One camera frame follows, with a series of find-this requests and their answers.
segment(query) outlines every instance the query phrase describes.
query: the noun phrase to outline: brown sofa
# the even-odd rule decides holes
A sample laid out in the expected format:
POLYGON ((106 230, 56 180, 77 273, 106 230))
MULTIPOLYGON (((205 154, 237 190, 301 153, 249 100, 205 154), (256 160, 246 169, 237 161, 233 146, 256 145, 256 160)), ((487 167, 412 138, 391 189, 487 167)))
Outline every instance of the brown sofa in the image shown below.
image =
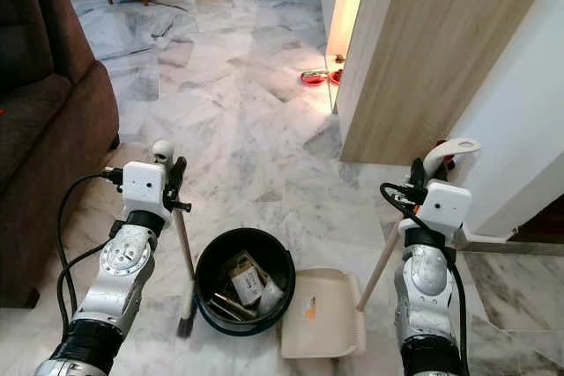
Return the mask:
POLYGON ((100 169, 117 130, 70 0, 0 0, 0 306, 34 306, 64 192, 100 169))

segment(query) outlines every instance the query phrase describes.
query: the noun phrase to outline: black bucket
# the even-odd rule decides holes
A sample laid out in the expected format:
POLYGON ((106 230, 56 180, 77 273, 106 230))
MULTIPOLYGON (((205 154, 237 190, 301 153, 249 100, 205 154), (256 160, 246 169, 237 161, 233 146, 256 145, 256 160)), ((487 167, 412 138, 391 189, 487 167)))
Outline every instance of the black bucket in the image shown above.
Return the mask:
POLYGON ((233 336, 250 336, 265 331, 284 314, 292 301, 296 271, 292 256, 280 241, 265 231, 239 228, 222 233, 202 252, 196 269, 197 306, 208 323, 219 332, 233 336), (252 321, 235 321, 217 314, 208 301, 218 289, 219 269, 242 250, 247 250, 268 273, 284 295, 264 316, 252 321))

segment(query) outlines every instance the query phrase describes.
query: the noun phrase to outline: dustpan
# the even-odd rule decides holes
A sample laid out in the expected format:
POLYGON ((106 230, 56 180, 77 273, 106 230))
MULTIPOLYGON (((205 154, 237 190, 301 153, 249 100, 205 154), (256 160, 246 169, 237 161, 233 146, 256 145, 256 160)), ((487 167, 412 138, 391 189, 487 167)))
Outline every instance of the dustpan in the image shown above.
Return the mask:
POLYGON ((366 350, 356 276, 337 269, 296 272, 293 300, 282 320, 282 357, 337 358, 366 350))

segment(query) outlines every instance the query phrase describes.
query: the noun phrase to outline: cabinet door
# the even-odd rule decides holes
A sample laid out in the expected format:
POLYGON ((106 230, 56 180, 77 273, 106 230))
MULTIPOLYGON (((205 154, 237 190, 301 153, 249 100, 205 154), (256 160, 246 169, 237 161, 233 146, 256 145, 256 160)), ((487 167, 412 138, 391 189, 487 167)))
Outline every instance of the cabinet door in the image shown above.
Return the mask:
POLYGON ((343 78, 338 88, 337 110, 341 135, 346 139, 390 0, 360 0, 346 55, 343 78))

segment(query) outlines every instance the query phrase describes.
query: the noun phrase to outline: black cable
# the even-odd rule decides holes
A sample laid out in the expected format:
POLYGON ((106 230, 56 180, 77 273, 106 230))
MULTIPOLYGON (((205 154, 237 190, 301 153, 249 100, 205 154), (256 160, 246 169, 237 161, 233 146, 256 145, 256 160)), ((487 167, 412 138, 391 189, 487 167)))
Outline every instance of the black cable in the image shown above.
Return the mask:
POLYGON ((109 240, 104 242, 103 244, 100 244, 99 246, 97 246, 95 248, 92 248, 92 249, 86 251, 85 253, 81 254, 79 257, 72 259, 70 261, 70 263, 66 264, 63 267, 63 270, 61 270, 61 273, 59 273, 59 277, 56 280, 56 300, 57 300, 57 303, 59 304, 59 310, 61 312, 61 319, 63 320, 62 340, 64 340, 64 338, 67 336, 67 334, 69 332, 69 316, 67 314, 67 308, 64 304, 64 298, 63 298, 63 281, 65 279, 65 276, 70 275, 70 270, 71 270, 72 266, 74 266, 75 264, 77 264, 81 260, 84 260, 86 257, 99 252, 102 248, 104 248, 106 246, 106 244, 108 242, 109 242, 109 240))
MULTIPOLYGON (((67 189, 66 193, 64 193, 63 200, 61 201, 61 205, 59 206, 59 211, 57 214, 56 219, 56 251, 59 254, 59 260, 61 261, 61 265, 65 268, 69 263, 67 262, 66 254, 64 253, 63 249, 63 235, 61 234, 62 229, 61 226, 63 225, 63 210, 64 206, 69 200, 69 197, 72 194, 74 188, 76 188, 81 182, 91 180, 93 178, 103 178, 102 173, 93 173, 91 175, 86 175, 78 178, 76 181, 72 183, 72 185, 67 189)), ((68 272, 67 276, 67 286, 69 287, 69 297, 70 297, 70 309, 74 313, 77 311, 77 293, 74 291, 74 283, 72 282, 72 275, 68 272)), ((66 306, 63 303, 64 313, 66 314, 66 306)))
MULTIPOLYGON (((403 187, 389 182, 384 182, 380 185, 380 193, 388 203, 401 211, 404 214, 404 217, 408 217, 421 228, 427 231, 434 232, 425 222, 423 222, 415 215, 415 212, 412 209, 396 201, 388 193, 388 191, 386 191, 387 188, 402 192, 404 190, 403 187)), ((441 250, 442 255, 444 255, 447 261, 447 267, 455 278, 456 289, 458 290, 458 299, 460 301, 460 360, 462 362, 463 371, 465 372, 464 376, 470 376, 470 371, 468 369, 468 352, 466 347, 466 294, 464 292, 464 284, 462 282, 462 278, 460 277, 460 273, 458 273, 458 268, 456 267, 454 259, 450 256, 450 254, 448 254, 445 247, 439 247, 439 249, 441 250)))

